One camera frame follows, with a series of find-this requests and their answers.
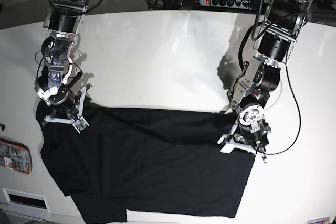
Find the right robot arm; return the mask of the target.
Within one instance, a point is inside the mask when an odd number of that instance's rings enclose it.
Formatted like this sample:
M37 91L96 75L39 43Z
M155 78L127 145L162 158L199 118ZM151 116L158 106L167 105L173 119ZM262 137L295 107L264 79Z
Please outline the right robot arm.
M39 98L52 109L43 119L46 123L72 125L78 133L89 126L83 108L90 84L82 85L77 93L72 87L81 79L71 51L82 16L89 9L89 0L49 0L50 10L43 27L50 32L41 46L42 59L37 70L34 89Z

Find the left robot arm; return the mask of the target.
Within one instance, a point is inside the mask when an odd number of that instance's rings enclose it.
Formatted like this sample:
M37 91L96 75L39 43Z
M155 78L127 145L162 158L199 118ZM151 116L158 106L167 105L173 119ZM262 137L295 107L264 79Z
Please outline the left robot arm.
M218 140L221 153L239 149L267 160L271 127L265 119L265 105L280 83L280 64L287 65L298 35L309 20L312 2L270 0L263 20L257 15L245 33L238 50L241 74L228 92L236 120Z

